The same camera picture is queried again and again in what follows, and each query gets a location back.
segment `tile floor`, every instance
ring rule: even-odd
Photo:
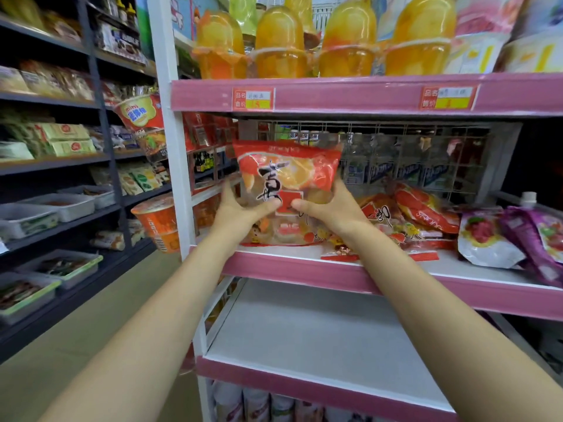
[[[35,422],[49,403],[179,266],[158,251],[0,366],[0,421]],[[158,422],[199,422],[194,374],[180,376]]]

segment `aisle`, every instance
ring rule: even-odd
[[[37,421],[66,384],[178,266],[177,255],[155,251],[1,365],[0,420]],[[178,397],[186,400],[189,392],[193,397],[190,404],[193,402],[197,412],[189,420],[196,422],[200,409],[195,376],[183,376],[177,384],[169,397],[172,405],[165,406],[159,421],[179,420]]]

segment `food tray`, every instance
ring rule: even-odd
[[[39,267],[41,262],[62,256],[68,258],[76,258],[76,259],[88,259],[89,262],[86,265],[80,267],[79,269],[74,270],[73,272],[71,272],[66,276],[55,276],[50,274],[43,274],[36,271],[36,269]],[[80,283],[86,277],[89,277],[92,274],[94,274],[98,270],[98,264],[103,259],[104,257],[102,255],[96,255],[93,253],[82,253],[81,251],[57,249],[43,256],[35,258],[29,262],[24,263],[23,265],[16,268],[16,271],[20,273],[30,272],[33,274],[38,274],[48,278],[52,278],[53,280],[60,280],[61,287],[63,289],[70,289],[71,287],[74,287],[76,284]]]
[[[0,227],[4,227],[11,239],[54,228],[59,224],[59,212],[52,206],[8,203],[0,204]]]
[[[67,206],[53,206],[46,203],[51,201],[62,201],[68,203]],[[78,218],[83,218],[94,213],[95,198],[89,197],[87,195],[79,194],[45,194],[39,197],[28,198],[26,200],[19,201],[19,203],[24,204],[37,204],[43,207],[48,207],[50,209],[56,210],[59,213],[59,220],[61,222],[71,222]]]
[[[0,289],[9,286],[18,280],[26,280],[30,283],[43,287],[30,297],[18,302],[8,309],[0,309],[0,320],[8,325],[16,324],[32,312],[52,301],[55,298],[55,289],[60,286],[60,280],[49,278],[45,275],[35,273],[4,272],[0,274]]]
[[[111,185],[80,185],[77,187],[72,188],[65,188],[64,190],[59,190],[57,193],[59,194],[78,194],[78,195],[85,195],[84,190],[89,191],[104,191],[103,194],[99,195],[92,195],[87,197],[94,198],[94,205],[96,210],[103,209],[108,206],[112,206],[116,203],[116,194],[113,191],[113,187]]]

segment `purple snack pouch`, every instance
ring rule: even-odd
[[[563,287],[563,222],[537,210],[509,207],[500,224],[504,236],[526,254],[526,269],[544,284]]]

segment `forearm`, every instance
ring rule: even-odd
[[[560,387],[389,238],[363,226],[347,242],[463,420],[563,420]]]
[[[211,234],[55,400],[41,422],[154,421],[229,256]]]

